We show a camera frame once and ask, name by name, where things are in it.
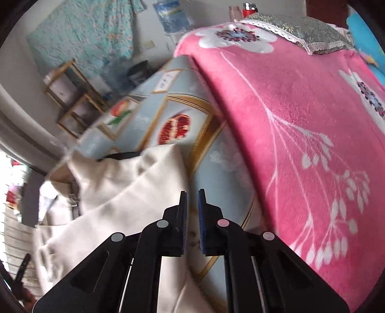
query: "beige garment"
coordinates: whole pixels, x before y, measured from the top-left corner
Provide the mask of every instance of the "beige garment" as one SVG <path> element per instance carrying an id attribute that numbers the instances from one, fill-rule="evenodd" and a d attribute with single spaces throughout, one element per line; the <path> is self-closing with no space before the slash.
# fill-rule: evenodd
<path id="1" fill-rule="evenodd" d="M 80 187 L 82 214 L 74 221 L 65 198 L 71 173 Z M 161 219 L 188 187 L 176 145 L 148 148 L 139 157 L 120 161 L 96 162 L 75 152 L 49 179 L 61 194 L 37 226 L 35 258 L 41 266 L 40 278 L 45 276 L 53 284 L 111 234 L 135 234 Z M 43 284 L 46 289 L 48 281 Z M 185 256 L 162 259 L 158 312 L 212 312 L 191 277 Z"/>

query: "blue fabric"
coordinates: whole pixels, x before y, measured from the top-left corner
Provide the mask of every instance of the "blue fabric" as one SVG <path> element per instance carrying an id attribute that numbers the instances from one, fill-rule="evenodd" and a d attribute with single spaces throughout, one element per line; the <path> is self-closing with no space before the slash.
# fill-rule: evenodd
<path id="1" fill-rule="evenodd" d="M 385 88 L 385 74 L 381 72 L 375 65 L 373 64 L 368 64 L 370 70 L 373 72 L 374 76 L 377 77 L 377 79 L 380 81 L 382 86 Z"/>
<path id="2" fill-rule="evenodd" d="M 371 56 L 378 68 L 385 73 L 385 53 L 364 20 L 355 13 L 347 18 L 346 23 L 353 36 L 354 46 Z"/>
<path id="3" fill-rule="evenodd" d="M 75 58 L 92 78 L 109 61 L 131 58 L 134 13 L 140 11 L 140 0 L 65 0 L 27 35 L 40 74 Z"/>

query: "pink floral bedsheet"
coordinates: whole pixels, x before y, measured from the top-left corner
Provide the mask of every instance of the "pink floral bedsheet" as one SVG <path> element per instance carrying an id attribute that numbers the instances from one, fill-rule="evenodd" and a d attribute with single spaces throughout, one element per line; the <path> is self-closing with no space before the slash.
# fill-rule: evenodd
<path id="1" fill-rule="evenodd" d="M 185 36 L 275 232 L 354 311 L 385 265 L 385 90 L 353 50 L 307 55 L 265 30 Z"/>

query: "white lace edge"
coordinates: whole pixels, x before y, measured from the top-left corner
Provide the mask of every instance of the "white lace edge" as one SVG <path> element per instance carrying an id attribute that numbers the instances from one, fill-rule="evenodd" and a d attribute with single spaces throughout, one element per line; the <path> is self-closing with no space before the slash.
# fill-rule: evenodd
<path id="1" fill-rule="evenodd" d="M 266 23 L 266 22 L 263 22 L 263 21 L 258 21 L 258 20 L 241 20 L 240 23 L 244 23 L 244 24 L 249 24 L 249 25 L 254 25 L 254 26 L 258 26 L 260 28 L 263 28 L 263 29 L 266 29 L 266 30 L 269 30 L 283 38 L 285 38 L 286 40 L 290 41 L 290 42 L 293 42 L 293 43 L 300 43 L 304 49 L 306 50 L 306 52 L 308 53 L 308 55 L 312 55 L 314 51 L 320 51 L 320 50 L 329 50 L 329 49 L 333 49 L 333 48 L 336 48 L 336 47 L 343 47 L 345 46 L 345 43 L 341 40 L 338 40 L 338 41 L 334 41 L 334 42 L 330 42 L 330 43 L 326 43 L 326 42 L 311 42 L 311 43 L 306 43 L 306 41 L 304 41 L 303 39 L 300 39 L 298 38 L 297 36 L 294 36 L 293 34 L 279 28 L 278 26 L 275 26 L 275 25 L 272 25 L 272 24 L 269 24 L 269 23 Z"/>

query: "pomegranate print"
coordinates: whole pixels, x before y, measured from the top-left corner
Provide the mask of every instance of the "pomegranate print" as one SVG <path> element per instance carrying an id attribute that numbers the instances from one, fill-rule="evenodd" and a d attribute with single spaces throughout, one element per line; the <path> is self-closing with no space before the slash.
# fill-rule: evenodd
<path id="1" fill-rule="evenodd" d="M 163 125 L 159 137 L 158 144 L 164 145 L 174 140 L 186 137 L 190 126 L 190 117 L 186 114 L 178 114 L 169 118 Z"/>

